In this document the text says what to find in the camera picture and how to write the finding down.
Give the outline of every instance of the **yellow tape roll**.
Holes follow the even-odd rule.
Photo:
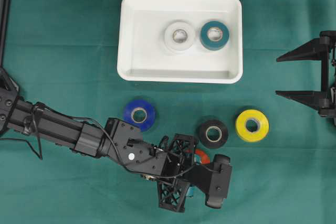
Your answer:
[[[256,122],[258,126],[256,131],[251,132],[246,128],[246,123],[249,120]],[[268,130],[268,119],[258,110],[245,110],[237,117],[236,132],[246,142],[259,142],[266,137]]]

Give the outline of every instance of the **green tablecloth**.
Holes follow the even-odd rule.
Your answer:
[[[155,183],[107,158],[81,157],[43,141],[40,162],[24,144],[2,142],[0,222],[335,222],[336,128],[274,90],[319,89],[319,62],[275,59],[321,30],[336,29],[336,0],[241,2],[243,77],[219,85],[122,80],[116,70],[121,0],[12,0],[4,66],[26,100],[104,124],[109,116],[121,118],[132,99],[145,98],[158,114],[144,133],[154,144],[163,135],[194,134],[202,118],[217,117],[227,124],[229,140],[206,151],[230,156],[233,174],[221,210],[206,207],[197,190],[186,212],[176,214],[157,207]],[[249,106],[270,121],[259,143],[235,133],[237,113]]]

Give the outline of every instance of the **white tape roll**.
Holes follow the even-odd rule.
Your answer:
[[[164,32],[164,42],[173,51],[187,50],[195,41],[195,29],[185,22],[175,22]]]

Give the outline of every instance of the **teal tape roll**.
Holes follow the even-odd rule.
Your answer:
[[[229,30],[221,22],[210,21],[202,27],[200,40],[205,48],[220,50],[229,40]]]

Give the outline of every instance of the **white plastic tray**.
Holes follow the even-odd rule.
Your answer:
[[[239,0],[123,0],[118,74],[130,81],[234,83],[243,74],[242,5]],[[209,51],[199,35],[211,20],[224,23],[230,37]],[[195,43],[175,54],[164,43],[166,27],[184,21],[196,30]]]

